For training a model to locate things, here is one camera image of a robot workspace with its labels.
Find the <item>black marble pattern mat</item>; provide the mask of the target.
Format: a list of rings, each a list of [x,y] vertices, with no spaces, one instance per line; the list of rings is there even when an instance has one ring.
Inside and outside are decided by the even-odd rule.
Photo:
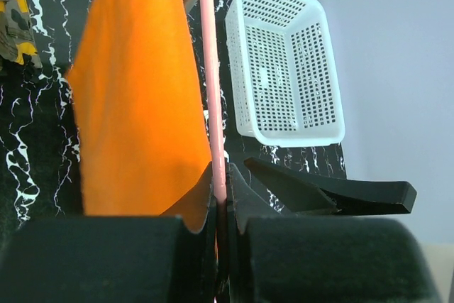
[[[43,72],[1,78],[1,236],[31,219],[66,217],[82,210],[79,136],[65,71],[73,61],[92,0],[27,0]],[[226,157],[276,211],[279,199],[245,168],[257,157],[293,170],[344,178],[339,144],[311,148],[264,146],[236,130],[224,18],[231,0],[215,0]]]

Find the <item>white plastic basket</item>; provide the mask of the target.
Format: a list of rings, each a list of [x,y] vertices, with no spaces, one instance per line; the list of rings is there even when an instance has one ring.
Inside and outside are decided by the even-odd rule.
[[[317,0],[232,0],[225,18],[236,128],[263,145],[345,136],[326,12]]]

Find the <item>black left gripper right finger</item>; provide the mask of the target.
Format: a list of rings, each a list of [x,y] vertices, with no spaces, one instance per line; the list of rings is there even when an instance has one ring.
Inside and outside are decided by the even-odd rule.
[[[439,302],[422,249],[390,215],[276,211],[228,166],[232,302]]]

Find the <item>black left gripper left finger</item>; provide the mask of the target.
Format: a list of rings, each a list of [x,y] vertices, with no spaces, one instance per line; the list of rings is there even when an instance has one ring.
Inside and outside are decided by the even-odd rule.
[[[1,258],[2,302],[212,302],[212,171],[160,216],[43,219]]]

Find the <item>orange trousers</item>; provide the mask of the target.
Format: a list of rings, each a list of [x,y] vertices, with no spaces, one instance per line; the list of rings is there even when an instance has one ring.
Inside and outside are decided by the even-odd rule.
[[[183,0],[93,0],[67,73],[84,213],[158,215],[211,154]]]

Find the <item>camouflage yellow trousers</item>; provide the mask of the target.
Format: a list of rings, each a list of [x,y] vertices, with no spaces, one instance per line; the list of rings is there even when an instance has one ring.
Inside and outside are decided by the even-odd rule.
[[[1,0],[1,75],[11,69],[34,77],[42,71],[26,0]]]

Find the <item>pink hanger with orange trousers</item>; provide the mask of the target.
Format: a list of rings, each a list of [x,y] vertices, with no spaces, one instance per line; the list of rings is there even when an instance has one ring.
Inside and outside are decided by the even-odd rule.
[[[200,0],[200,7],[214,194],[216,201],[223,204],[227,189],[214,0]]]

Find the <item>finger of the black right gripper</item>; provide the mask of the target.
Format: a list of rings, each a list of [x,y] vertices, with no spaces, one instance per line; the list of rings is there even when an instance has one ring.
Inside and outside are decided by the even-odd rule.
[[[410,214],[417,197],[407,181],[374,182],[324,177],[259,158],[244,165],[288,210],[303,215]]]

